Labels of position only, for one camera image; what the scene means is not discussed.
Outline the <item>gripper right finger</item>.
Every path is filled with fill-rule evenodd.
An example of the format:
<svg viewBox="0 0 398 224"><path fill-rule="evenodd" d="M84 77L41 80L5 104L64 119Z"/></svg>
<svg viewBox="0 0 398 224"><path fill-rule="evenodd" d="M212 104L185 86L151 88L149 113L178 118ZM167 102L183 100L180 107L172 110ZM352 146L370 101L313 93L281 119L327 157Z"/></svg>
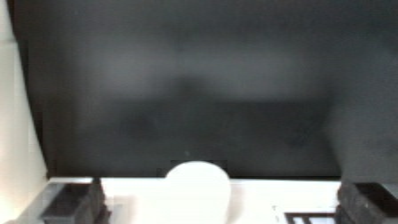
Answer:
<svg viewBox="0 0 398 224"><path fill-rule="evenodd" d="M398 224L398 197L380 183L343 182L336 224Z"/></svg>

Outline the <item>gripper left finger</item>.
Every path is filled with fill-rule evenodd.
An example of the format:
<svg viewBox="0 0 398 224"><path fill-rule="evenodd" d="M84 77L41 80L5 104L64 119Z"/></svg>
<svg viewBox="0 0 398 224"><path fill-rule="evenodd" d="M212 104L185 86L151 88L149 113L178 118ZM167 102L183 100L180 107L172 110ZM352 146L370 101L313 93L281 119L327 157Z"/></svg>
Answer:
<svg viewBox="0 0 398 224"><path fill-rule="evenodd" d="M50 183L23 212L23 224L110 224L101 180Z"/></svg>

